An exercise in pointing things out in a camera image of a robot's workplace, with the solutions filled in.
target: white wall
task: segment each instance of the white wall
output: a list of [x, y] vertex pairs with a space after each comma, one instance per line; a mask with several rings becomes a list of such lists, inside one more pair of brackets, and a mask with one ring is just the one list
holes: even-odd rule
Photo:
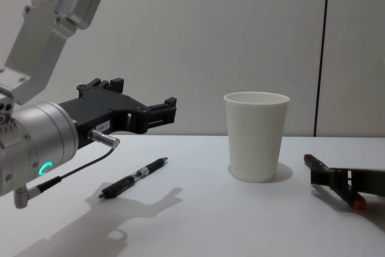
[[[0, 0], [0, 63], [29, 3]], [[271, 91], [291, 98], [285, 133], [312, 135], [323, 8], [324, 0], [102, 0], [33, 102], [122, 77], [125, 93], [145, 104], [178, 98], [176, 123], [153, 132], [223, 134], [224, 94]]]
[[318, 135], [385, 136], [385, 2], [329, 0]]

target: black cable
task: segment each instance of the black cable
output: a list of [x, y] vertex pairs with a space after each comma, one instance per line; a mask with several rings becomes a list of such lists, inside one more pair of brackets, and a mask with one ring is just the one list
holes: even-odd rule
[[98, 159], [96, 159], [96, 160], [94, 160], [94, 161], [92, 161], [92, 162], [86, 163], [85, 165], [80, 166], [80, 167], [78, 167], [77, 169], [74, 169], [73, 171], [71, 171], [71, 172], [69, 172], [69, 173], [66, 173], [65, 175], [62, 175], [62, 176], [61, 176], [61, 179], [64, 179], [64, 178], [66, 178], [66, 177], [69, 177], [69, 176], [71, 176], [71, 175], [77, 173], [78, 171], [80, 171], [80, 170], [82, 170], [82, 169], [85, 169], [85, 168], [87, 168], [87, 167], [89, 167], [89, 166], [91, 166], [91, 165], [93, 165], [93, 164], [95, 164], [95, 163], [97, 163], [97, 162], [100, 162], [101, 160], [105, 159], [105, 158], [108, 157], [110, 154], [112, 154], [113, 151], [114, 151], [114, 149], [111, 149], [111, 150], [108, 151], [108, 153], [102, 155], [100, 158], [98, 158]]
[[52, 188], [52, 187], [53, 187], [54, 185], [56, 185], [57, 183], [60, 183], [61, 180], [63, 180], [64, 178], [69, 177], [69, 176], [71, 176], [71, 175], [73, 175], [73, 174], [79, 172], [80, 170], [85, 169], [85, 168], [87, 168], [87, 167], [89, 167], [89, 166], [91, 166], [91, 165], [93, 165], [93, 164], [95, 164], [95, 163], [97, 163], [97, 162], [100, 162], [101, 160], [105, 159], [105, 158], [108, 157], [110, 154], [112, 154], [113, 151], [114, 151], [114, 149], [111, 149], [111, 150], [108, 151], [108, 153], [102, 155], [100, 158], [95, 159], [95, 160], [93, 160], [93, 161], [91, 161], [91, 162], [89, 162], [89, 163], [86, 163], [85, 165], [80, 166], [80, 167], [78, 167], [77, 169], [74, 169], [74, 170], [72, 170], [71, 172], [66, 173], [65, 175], [54, 177], [53, 179], [48, 180], [48, 181], [46, 181], [46, 182], [44, 182], [44, 183], [42, 183], [42, 184], [40, 184], [40, 185], [37, 185], [36, 187], [37, 187], [37, 188], [40, 190], [40, 192], [42, 193], [42, 192], [48, 190], [49, 188]]
[[317, 122], [318, 122], [319, 94], [320, 94], [320, 92], [321, 92], [322, 64], [323, 64], [323, 62], [324, 62], [324, 45], [325, 45], [325, 34], [326, 34], [327, 4], [328, 4], [328, 0], [325, 0], [325, 8], [324, 8], [324, 24], [323, 24], [323, 26], [322, 26], [321, 57], [320, 57], [320, 60], [319, 60], [318, 85], [317, 85], [317, 97], [316, 97], [316, 103], [315, 103], [315, 116], [314, 116], [314, 131], [313, 131], [313, 137], [316, 137], [316, 136], [317, 136]]

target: white table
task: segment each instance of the white table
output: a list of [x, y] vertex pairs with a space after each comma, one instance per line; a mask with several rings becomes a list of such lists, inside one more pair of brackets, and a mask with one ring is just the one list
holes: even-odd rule
[[[108, 159], [29, 202], [0, 198], [0, 256], [384, 256], [385, 201], [358, 214], [310, 185], [304, 153], [329, 166], [385, 169], [385, 140], [284, 138], [276, 182], [249, 184], [227, 171], [227, 137], [120, 137]], [[29, 186], [103, 154], [92, 144]], [[169, 164], [119, 198], [97, 199], [163, 156]]]

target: pen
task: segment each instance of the pen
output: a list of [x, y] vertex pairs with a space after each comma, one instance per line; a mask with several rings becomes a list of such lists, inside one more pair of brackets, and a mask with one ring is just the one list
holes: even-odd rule
[[157, 159], [155, 162], [146, 165], [142, 169], [137, 170], [135, 173], [117, 181], [116, 183], [113, 183], [112, 185], [104, 188], [102, 190], [102, 194], [100, 194], [98, 198], [112, 199], [119, 196], [128, 188], [134, 186], [140, 179], [144, 179], [148, 175], [151, 175], [153, 172], [166, 165], [167, 160], [168, 158]]
[[330, 171], [330, 168], [317, 159], [315, 156], [307, 153], [304, 157], [305, 164], [312, 170], [325, 170]]

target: green led light ring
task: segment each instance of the green led light ring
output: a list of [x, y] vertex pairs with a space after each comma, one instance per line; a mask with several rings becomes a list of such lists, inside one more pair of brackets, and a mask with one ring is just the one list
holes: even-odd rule
[[40, 170], [38, 171], [38, 172], [39, 172], [38, 174], [39, 174], [40, 176], [43, 176], [43, 175], [45, 174], [44, 169], [45, 169], [46, 167], [51, 167], [51, 168], [52, 168], [52, 162], [46, 162], [44, 165], [42, 165], [42, 167], [41, 167]]

